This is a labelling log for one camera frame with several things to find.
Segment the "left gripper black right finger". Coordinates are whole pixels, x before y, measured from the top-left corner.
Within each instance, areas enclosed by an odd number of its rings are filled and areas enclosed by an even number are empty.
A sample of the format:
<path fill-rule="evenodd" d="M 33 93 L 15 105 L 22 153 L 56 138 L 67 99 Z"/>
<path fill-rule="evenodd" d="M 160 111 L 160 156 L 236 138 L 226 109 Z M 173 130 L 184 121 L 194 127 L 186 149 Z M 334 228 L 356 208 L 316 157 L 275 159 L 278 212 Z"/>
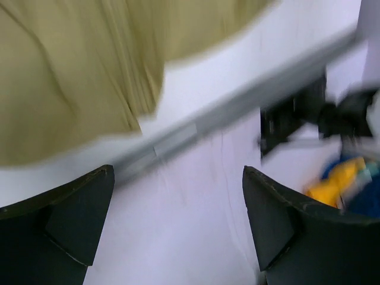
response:
<path fill-rule="evenodd" d="M 325 205 L 250 166 L 242 186 L 268 284 L 379 283 L 379 220 Z"/>

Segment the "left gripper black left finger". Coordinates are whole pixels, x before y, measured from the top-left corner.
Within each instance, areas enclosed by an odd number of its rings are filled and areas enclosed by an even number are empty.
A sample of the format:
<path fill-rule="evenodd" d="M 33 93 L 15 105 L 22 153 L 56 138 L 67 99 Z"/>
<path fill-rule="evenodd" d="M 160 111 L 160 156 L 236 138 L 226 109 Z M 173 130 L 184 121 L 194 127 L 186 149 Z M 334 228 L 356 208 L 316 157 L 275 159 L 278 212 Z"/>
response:
<path fill-rule="evenodd" d="M 1 284 L 83 284 L 93 265 L 115 184 L 103 165 L 1 208 Z"/>

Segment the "olive green jacket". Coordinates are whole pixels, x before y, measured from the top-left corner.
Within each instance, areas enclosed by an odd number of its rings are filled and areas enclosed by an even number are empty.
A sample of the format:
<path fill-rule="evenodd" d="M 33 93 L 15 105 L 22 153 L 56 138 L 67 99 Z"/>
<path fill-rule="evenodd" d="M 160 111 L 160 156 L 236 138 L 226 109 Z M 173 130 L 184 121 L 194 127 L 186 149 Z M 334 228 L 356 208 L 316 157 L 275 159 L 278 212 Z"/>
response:
<path fill-rule="evenodd" d="M 203 52 L 269 1 L 2 1 L 1 166 L 140 130 L 167 62 Z"/>

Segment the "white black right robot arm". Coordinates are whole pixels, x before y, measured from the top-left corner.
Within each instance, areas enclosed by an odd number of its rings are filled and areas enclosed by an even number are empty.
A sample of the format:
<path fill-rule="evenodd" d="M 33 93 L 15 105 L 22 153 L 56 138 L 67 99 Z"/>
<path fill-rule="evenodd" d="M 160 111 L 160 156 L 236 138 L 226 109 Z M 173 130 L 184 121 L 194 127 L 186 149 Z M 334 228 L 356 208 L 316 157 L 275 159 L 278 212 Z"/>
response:
<path fill-rule="evenodd" d="M 338 104 L 325 103 L 317 120 L 318 131 L 322 137 L 339 135 L 349 138 L 372 138 L 373 133 L 366 116 L 378 91 L 378 87 L 350 91 Z"/>

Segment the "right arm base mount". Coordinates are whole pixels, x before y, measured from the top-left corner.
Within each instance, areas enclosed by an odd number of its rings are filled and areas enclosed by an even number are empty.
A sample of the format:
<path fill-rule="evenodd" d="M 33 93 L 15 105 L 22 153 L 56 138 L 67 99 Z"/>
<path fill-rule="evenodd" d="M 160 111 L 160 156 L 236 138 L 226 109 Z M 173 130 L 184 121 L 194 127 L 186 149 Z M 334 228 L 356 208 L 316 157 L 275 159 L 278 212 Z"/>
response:
<path fill-rule="evenodd" d="M 260 110 L 260 135 L 257 139 L 260 158 L 265 159 L 306 123 L 317 124 L 318 110 L 326 102 L 327 75 L 323 72 L 311 83 L 282 101 Z"/>

